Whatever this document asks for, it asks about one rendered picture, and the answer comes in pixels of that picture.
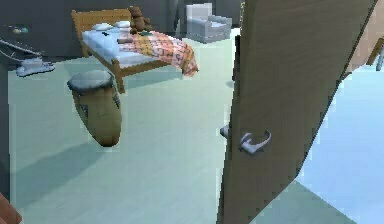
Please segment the orange pink patterned blanket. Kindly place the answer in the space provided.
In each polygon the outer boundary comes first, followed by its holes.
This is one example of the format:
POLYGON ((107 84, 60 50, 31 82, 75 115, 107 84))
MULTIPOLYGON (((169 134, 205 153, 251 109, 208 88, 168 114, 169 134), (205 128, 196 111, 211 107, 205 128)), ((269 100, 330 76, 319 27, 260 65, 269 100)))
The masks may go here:
POLYGON ((186 42, 172 36, 151 31, 147 35, 121 32, 117 39, 132 38, 132 43, 119 44, 123 52, 135 52, 180 68, 185 76, 199 71, 194 49, 186 42))

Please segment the brown drum with grey top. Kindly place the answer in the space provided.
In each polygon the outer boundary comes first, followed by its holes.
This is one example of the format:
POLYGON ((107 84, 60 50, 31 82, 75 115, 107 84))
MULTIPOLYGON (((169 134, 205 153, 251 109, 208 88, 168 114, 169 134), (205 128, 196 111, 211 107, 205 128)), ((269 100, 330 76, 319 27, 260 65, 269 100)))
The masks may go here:
POLYGON ((90 135, 103 147, 119 142, 122 114, 118 91, 110 72, 77 73, 67 82, 75 108, 90 135))

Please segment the brown wooden room door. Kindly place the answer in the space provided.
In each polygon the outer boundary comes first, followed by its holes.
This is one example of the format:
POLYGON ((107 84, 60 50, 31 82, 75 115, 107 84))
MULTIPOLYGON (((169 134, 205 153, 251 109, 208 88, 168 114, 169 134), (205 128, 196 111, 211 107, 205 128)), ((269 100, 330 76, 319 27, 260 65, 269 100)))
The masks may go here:
POLYGON ((245 0, 216 224, 250 224, 300 173, 378 2, 245 0))

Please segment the brown wooden bed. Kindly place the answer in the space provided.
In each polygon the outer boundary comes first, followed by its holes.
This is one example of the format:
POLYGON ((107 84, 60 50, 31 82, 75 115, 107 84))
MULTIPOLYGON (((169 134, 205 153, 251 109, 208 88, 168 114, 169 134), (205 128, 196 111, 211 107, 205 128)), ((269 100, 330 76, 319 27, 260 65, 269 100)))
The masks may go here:
POLYGON ((125 92, 123 78, 136 73, 168 66, 165 62, 135 52, 123 52, 119 48, 117 38, 121 32, 130 33, 130 28, 117 28, 114 24, 118 21, 130 21, 129 9, 114 9, 89 12, 73 10, 71 17, 77 32, 85 57, 93 55, 115 76, 117 88, 120 93, 125 92), (107 31, 95 31, 93 25, 109 23, 113 28, 107 31))

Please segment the brown teddy bear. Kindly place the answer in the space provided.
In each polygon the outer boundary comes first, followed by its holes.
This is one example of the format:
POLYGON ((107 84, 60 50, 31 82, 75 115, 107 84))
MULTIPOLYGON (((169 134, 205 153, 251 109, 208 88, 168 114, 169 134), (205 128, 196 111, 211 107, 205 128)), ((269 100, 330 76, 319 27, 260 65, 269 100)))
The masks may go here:
POLYGON ((142 11, 137 6, 129 7, 129 11, 131 14, 131 34, 138 34, 142 31, 151 31, 152 26, 150 24, 150 19, 143 16, 142 11))

